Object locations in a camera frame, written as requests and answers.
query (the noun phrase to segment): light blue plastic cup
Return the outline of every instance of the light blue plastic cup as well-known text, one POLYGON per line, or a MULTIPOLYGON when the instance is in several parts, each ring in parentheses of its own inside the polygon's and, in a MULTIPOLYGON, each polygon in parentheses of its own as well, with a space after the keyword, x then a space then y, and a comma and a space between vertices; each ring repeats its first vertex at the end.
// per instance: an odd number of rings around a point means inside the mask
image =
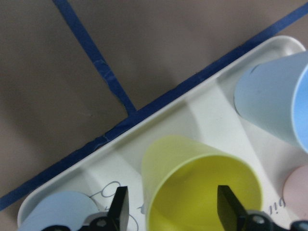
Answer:
POLYGON ((67 226, 71 231, 77 231, 89 215, 98 212, 96 204, 83 193, 57 192, 44 198, 18 231, 42 231, 53 225, 67 226))
POLYGON ((246 71, 234 103, 241 117, 308 153, 308 51, 246 71))

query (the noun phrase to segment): white plastic tray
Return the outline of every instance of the white plastic tray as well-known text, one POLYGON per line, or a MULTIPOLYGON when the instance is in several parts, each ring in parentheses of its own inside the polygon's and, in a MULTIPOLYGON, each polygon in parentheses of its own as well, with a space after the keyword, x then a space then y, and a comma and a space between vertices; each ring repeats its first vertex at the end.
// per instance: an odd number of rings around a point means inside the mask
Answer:
POLYGON ((142 155, 154 140, 168 134, 179 134, 248 162, 262 184, 263 211, 278 224, 288 227, 296 217, 288 211, 281 198, 283 183, 295 167, 308 163, 308 155, 239 117, 233 105, 233 91, 246 69, 304 50, 300 42, 287 36, 265 41, 36 189, 23 202, 18 224, 51 193, 76 190, 93 195, 99 208, 107 210, 116 187, 127 185, 131 214, 128 231, 144 231, 142 155))

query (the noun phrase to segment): brown floor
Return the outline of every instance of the brown floor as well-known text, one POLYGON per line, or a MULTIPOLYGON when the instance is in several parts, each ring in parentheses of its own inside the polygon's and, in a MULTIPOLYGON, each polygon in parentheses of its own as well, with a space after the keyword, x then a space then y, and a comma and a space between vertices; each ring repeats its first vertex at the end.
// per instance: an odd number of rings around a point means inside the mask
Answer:
MULTIPOLYGON (((306 1, 71 0, 140 109, 306 1)), ((127 117, 51 0, 0 3, 0 196, 127 117)), ((308 16, 283 30, 308 47, 308 16)), ((17 229, 22 200, 0 212, 17 229)))

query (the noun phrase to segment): plastic cup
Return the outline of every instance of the plastic cup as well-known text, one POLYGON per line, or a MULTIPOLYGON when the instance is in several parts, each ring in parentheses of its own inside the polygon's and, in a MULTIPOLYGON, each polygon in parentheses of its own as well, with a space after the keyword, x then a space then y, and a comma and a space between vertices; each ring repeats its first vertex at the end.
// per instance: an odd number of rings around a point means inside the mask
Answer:
POLYGON ((283 187, 283 199, 299 219, 308 219, 308 165, 291 173, 283 187))
POLYGON ((57 192, 44 198, 23 221, 18 231, 42 231, 54 225, 78 231, 89 215, 98 212, 96 204, 83 193, 57 192))
POLYGON ((274 136, 308 152, 308 52, 249 69, 234 93, 237 112, 274 136))
POLYGON ((261 208, 260 185, 246 163, 182 136, 155 141, 141 175, 147 231, 223 230, 218 185, 229 185, 245 208, 261 208))

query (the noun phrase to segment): blue painter's tape line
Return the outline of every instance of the blue painter's tape line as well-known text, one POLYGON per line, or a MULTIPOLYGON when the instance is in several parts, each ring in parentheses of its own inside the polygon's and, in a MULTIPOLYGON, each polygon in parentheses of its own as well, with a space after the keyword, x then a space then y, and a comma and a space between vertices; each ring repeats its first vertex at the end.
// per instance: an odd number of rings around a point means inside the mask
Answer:
POLYGON ((37 187, 49 181, 50 179, 63 172, 73 164, 82 160, 84 157, 94 152, 98 147, 105 145, 106 143, 112 141, 125 131, 142 122, 144 119, 151 116, 153 113, 168 105, 170 102, 174 101, 193 87, 197 86, 205 79, 211 77, 217 71, 226 67, 227 65, 235 61, 237 58, 249 52, 251 49, 264 42, 265 40, 271 38, 272 36, 285 29, 287 26, 294 23, 306 14, 308 14, 308 3, 299 7, 278 22, 274 23, 256 36, 252 37, 242 46, 235 48, 231 52, 221 57, 219 60, 213 62, 212 64, 204 68, 202 71, 188 78, 186 81, 180 83, 176 88, 168 91, 167 93, 154 100, 147 106, 143 107, 139 111, 132 113, 131 116, 129 116, 117 126, 115 126, 113 129, 105 133, 104 136, 98 137, 92 142, 86 144, 83 148, 71 153, 68 157, 62 159, 61 161, 44 170, 34 178, 25 182, 15 190, 1 197, 0 211, 5 209, 12 203, 16 202, 17 200, 21 199, 23 196, 29 194, 37 187))
POLYGON ((114 73, 108 66, 107 62, 96 47, 90 35, 78 19, 73 8, 70 6, 67 0, 53 0, 53 2, 58 7, 64 20, 70 27, 71 31, 77 38, 78 42, 80 43, 88 57, 91 59, 97 71, 108 84, 110 91, 122 102, 128 115, 134 113, 136 111, 135 106, 130 101, 129 97, 116 79, 114 73))
POLYGON ((21 186, 19 186, 15 190, 1 197, 0 198, 0 211, 5 209, 12 203, 16 202, 17 200, 21 199, 23 196, 27 195, 34 189, 38 188, 40 185, 46 182, 47 179, 52 179, 53 177, 57 176, 64 170, 71 167, 73 164, 77 163, 78 161, 82 160, 86 156, 93 153, 99 146, 102 146, 106 143, 108 143, 108 140, 104 136, 96 138, 92 142, 87 143, 81 149, 74 151, 73 153, 65 157, 64 159, 52 165, 48 169, 42 171, 41 173, 36 175, 34 178, 23 183, 21 186))

